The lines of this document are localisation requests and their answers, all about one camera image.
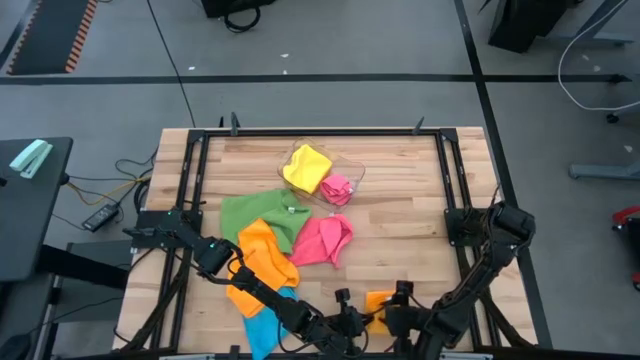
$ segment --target computer mouse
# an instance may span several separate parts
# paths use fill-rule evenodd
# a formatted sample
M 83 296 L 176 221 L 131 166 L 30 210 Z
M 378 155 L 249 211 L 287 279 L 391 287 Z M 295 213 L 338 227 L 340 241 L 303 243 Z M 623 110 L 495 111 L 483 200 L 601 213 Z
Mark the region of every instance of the computer mouse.
M 24 360 L 31 348 L 31 336 L 14 335 L 0 346 L 0 360 Z

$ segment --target blue cloth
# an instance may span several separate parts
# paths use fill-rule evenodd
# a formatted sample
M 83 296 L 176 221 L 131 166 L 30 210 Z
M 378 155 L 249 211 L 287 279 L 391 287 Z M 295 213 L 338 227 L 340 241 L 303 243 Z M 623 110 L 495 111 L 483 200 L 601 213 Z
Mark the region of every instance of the blue cloth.
M 278 290 L 278 294 L 296 299 L 296 293 L 293 292 L 293 288 L 281 287 Z M 266 358 L 271 351 L 278 346 L 278 333 L 276 328 L 278 327 L 278 318 L 273 310 L 265 307 L 256 316 L 251 318 L 244 318 L 244 328 L 247 332 L 247 338 L 249 339 L 249 346 L 251 346 L 251 353 L 253 360 L 262 360 Z M 280 326 L 280 338 L 284 339 L 289 332 L 285 330 L 282 325 Z

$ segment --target power adapter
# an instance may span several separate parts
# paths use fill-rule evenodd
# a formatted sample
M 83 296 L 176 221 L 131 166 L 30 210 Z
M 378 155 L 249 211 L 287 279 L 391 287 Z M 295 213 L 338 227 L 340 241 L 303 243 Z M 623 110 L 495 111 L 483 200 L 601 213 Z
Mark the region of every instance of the power adapter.
M 111 221 L 111 219 L 113 219 L 119 212 L 120 210 L 118 209 L 117 205 L 107 204 L 101 207 L 100 210 L 96 211 L 87 220 L 85 220 L 82 223 L 82 227 L 91 232 L 96 232 L 104 224 Z

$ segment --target pink cloth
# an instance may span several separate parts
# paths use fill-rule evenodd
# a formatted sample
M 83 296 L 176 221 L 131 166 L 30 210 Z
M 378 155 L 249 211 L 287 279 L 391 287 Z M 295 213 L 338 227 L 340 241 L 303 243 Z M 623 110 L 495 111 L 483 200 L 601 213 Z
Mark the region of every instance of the pink cloth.
M 296 266 L 331 262 L 340 266 L 338 254 L 353 239 L 353 227 L 344 215 L 310 218 L 304 224 L 289 260 Z
M 351 199 L 351 183 L 342 175 L 334 174 L 322 181 L 320 190 L 327 200 L 335 205 L 344 205 Z

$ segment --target floor mat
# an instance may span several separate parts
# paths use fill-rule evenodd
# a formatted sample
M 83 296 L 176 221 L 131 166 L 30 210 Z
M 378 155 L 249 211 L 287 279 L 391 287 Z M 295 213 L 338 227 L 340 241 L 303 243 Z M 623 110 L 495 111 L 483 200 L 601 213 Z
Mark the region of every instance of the floor mat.
M 97 0 L 40 0 L 18 42 L 7 74 L 74 71 L 96 6 Z

